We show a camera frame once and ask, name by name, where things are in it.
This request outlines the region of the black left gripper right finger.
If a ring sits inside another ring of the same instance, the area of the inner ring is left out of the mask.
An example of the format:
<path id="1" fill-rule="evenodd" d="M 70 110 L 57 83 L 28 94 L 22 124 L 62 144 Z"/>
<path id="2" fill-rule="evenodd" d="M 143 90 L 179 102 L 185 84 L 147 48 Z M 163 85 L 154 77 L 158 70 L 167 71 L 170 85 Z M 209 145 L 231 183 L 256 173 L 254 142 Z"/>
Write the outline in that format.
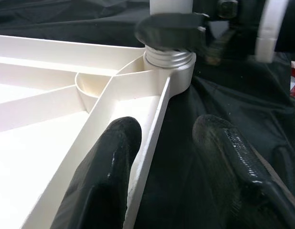
<path id="1" fill-rule="evenodd" d="M 204 114 L 192 138 L 223 229 L 295 229 L 295 197 L 234 125 Z"/>

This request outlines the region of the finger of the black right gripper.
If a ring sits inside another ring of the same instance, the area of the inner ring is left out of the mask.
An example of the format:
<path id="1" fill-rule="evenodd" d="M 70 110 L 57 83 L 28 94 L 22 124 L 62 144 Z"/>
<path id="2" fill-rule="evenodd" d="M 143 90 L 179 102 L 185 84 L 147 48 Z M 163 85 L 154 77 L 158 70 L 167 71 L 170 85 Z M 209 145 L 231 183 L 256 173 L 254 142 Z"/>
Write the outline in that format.
<path id="1" fill-rule="evenodd" d="M 207 16 L 200 13 L 161 13 L 137 23 L 135 37 L 159 51 L 203 52 L 207 48 Z"/>

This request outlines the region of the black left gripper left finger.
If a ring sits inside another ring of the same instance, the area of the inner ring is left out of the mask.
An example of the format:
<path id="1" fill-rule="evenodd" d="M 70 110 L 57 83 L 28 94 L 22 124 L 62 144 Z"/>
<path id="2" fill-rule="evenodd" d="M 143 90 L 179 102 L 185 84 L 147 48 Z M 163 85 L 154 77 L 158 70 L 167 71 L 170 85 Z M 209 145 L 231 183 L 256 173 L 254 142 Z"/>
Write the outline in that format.
<path id="1" fill-rule="evenodd" d="M 121 229 L 130 170 L 142 130 L 130 116 L 112 121 L 77 167 L 52 229 Z"/>

